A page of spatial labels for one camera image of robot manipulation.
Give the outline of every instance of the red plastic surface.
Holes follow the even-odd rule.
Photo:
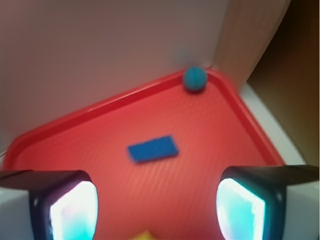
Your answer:
[[[229,82],[207,70],[204,92],[183,71],[36,128],[10,146],[5,170],[87,171],[98,189],[95,239],[222,239],[216,190],[231,165],[282,165]],[[136,164],[127,146],[172,135],[176,157]]]

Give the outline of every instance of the blue rectangular block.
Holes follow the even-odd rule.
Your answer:
[[[128,147],[128,150],[137,163],[171,157],[179,153],[171,136],[132,145]]]

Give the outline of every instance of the wooden panel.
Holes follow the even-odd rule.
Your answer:
[[[291,1],[248,83],[305,161],[319,166],[319,1]]]
[[[290,0],[230,0],[212,67],[239,89],[266,50],[289,3]]]

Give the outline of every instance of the glowing light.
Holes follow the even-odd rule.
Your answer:
[[[216,194],[216,213],[226,240],[262,240],[266,203],[231,178],[222,180]]]
[[[98,218],[95,185],[82,181],[50,207],[54,240],[91,240]]]

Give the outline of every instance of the blue ball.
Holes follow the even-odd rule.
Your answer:
[[[191,92],[204,89],[207,81],[207,73],[200,67],[191,67],[183,75],[184,87]]]

